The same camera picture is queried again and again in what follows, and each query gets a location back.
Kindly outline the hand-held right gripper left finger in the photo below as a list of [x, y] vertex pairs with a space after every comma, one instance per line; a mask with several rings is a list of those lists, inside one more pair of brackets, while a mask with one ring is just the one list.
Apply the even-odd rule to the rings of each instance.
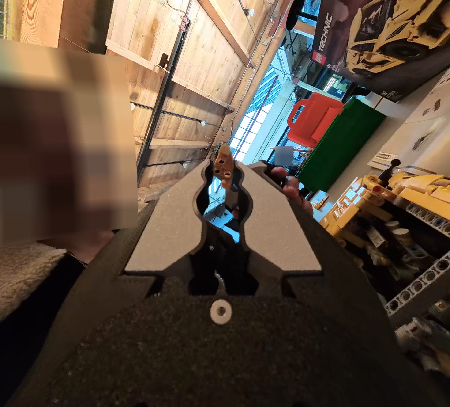
[[206, 239], [197, 199], [206, 187], [209, 165], [205, 160], [160, 196], [124, 268], [126, 274], [194, 277], [190, 256]]

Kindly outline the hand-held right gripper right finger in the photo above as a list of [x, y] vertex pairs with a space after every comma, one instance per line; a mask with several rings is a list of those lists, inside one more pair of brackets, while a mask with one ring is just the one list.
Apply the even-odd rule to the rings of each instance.
[[248, 272], [256, 279], [316, 275], [322, 272], [315, 253], [283, 189], [268, 175], [263, 162], [236, 162], [239, 189], [248, 207], [240, 238], [249, 252]]

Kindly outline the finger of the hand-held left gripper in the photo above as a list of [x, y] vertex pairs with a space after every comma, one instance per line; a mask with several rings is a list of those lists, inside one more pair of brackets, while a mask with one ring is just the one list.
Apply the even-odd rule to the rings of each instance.
[[243, 201], [243, 193], [237, 185], [231, 185], [231, 188], [226, 191], [225, 207], [232, 213], [234, 219], [242, 219], [240, 206]]

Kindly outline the yellow brick panel piece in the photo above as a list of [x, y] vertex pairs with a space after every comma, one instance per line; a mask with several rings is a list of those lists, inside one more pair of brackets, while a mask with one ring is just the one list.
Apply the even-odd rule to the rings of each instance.
[[234, 159], [228, 144], [220, 145], [213, 163], [213, 174], [221, 180], [223, 189], [231, 190], [233, 184]]

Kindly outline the red carry bag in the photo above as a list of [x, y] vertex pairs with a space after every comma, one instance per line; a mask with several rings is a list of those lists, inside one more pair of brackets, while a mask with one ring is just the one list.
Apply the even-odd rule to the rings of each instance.
[[287, 118], [287, 139], [297, 145], [314, 148], [343, 110], [344, 103], [319, 93], [297, 101]]

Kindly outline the green plastic bin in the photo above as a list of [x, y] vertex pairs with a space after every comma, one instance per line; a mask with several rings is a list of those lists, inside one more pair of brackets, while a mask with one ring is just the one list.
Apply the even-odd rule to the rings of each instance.
[[385, 119], [382, 112], [350, 98], [301, 167], [297, 178], [303, 188], [327, 192]]

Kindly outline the yellow brick toy car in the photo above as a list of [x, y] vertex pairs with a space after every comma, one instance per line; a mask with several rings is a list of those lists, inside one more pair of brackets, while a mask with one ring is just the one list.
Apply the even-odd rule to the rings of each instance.
[[402, 351], [449, 379], [449, 178], [399, 164], [355, 178], [320, 225], [367, 276]]

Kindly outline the dark sherpa-lined jacket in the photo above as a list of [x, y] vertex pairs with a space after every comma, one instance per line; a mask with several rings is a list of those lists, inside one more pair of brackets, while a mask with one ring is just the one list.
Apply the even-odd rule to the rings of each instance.
[[33, 242], [1, 248], [0, 405], [35, 363], [65, 298], [87, 264]]

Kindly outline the open instruction booklet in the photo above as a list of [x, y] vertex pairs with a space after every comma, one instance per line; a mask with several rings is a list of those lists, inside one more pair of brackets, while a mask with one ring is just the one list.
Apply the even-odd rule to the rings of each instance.
[[367, 163], [385, 170], [394, 159], [413, 175], [450, 176], [450, 70]]

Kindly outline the black round stand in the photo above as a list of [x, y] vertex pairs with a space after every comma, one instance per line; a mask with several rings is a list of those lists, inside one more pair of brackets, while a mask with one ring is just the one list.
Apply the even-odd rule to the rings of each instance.
[[318, 20], [317, 16], [314, 16], [310, 13], [303, 11], [305, 1], [306, 0], [293, 0], [293, 3], [290, 7], [290, 10], [286, 18], [286, 27], [285, 27], [286, 31], [291, 32], [294, 29], [294, 26], [296, 25], [299, 17], [306, 18], [315, 23], [317, 22]]

